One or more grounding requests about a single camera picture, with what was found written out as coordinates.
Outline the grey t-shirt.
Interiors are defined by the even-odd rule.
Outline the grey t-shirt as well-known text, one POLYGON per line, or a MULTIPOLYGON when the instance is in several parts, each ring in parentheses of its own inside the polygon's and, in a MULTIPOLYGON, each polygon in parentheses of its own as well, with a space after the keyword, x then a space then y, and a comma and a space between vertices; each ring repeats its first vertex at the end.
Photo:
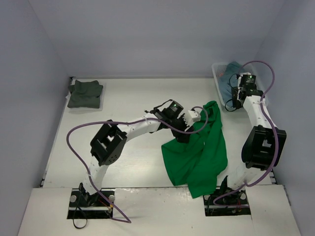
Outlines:
POLYGON ((70 98, 68 108, 92 108, 99 109, 103 85, 98 81, 80 82, 76 80, 68 87, 70 98))

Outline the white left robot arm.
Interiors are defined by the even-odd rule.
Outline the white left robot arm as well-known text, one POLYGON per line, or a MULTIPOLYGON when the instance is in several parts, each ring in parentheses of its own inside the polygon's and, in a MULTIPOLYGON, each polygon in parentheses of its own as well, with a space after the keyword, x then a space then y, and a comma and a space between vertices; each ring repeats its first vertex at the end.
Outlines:
POLYGON ((122 125, 104 124, 90 142, 91 163, 90 174, 80 184, 82 192, 81 201, 91 207, 98 201, 97 190, 101 189, 103 178, 109 165, 113 164, 120 157, 125 144, 146 133, 154 133, 172 126, 172 134, 176 141, 188 143, 190 132, 194 131, 193 124, 201 120, 201 115, 197 111, 188 110, 182 113, 184 108, 176 101, 159 110, 157 107, 141 117, 141 122, 122 125))

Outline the green t-shirt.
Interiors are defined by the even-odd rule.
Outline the green t-shirt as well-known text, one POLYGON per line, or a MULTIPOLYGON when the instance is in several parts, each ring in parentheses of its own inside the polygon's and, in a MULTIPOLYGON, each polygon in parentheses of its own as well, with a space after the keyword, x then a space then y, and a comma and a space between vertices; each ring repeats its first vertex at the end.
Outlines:
POLYGON ((190 135, 189 142, 173 139, 161 146, 166 172, 174 186, 187 185, 192 198, 214 193, 217 176, 228 164, 221 112, 216 101, 203 106, 201 121, 193 126, 199 133, 190 135))

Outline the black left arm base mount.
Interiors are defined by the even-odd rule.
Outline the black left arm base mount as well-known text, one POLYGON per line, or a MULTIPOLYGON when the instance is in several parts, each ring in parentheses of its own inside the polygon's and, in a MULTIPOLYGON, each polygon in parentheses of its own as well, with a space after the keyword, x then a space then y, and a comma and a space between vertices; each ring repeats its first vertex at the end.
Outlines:
POLYGON ((113 207, 98 193, 85 200, 79 189, 72 189, 67 219, 110 219, 113 207))

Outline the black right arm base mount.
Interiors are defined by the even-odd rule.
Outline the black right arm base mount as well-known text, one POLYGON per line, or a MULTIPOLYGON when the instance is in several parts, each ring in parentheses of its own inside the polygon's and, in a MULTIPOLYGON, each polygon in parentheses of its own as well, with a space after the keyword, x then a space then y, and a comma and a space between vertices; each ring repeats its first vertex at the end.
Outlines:
POLYGON ((230 194, 223 198, 214 200, 223 194, 232 192, 233 189, 227 186, 227 177, 225 177, 213 194, 204 195, 203 203, 206 217, 213 216, 240 216, 251 215, 249 202, 245 189, 239 190, 236 193, 230 194))

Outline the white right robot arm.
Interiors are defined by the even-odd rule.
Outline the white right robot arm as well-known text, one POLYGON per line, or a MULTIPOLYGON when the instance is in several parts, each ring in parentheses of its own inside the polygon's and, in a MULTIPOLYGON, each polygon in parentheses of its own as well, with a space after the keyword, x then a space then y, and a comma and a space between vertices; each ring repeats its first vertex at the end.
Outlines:
POLYGON ((245 109, 252 130, 242 147, 242 163, 218 189, 218 197, 224 203, 235 198, 235 189, 261 181, 278 164, 286 141, 286 132, 270 118, 263 91, 257 89, 256 76, 245 72, 236 78, 238 84, 231 88, 232 107, 245 109))

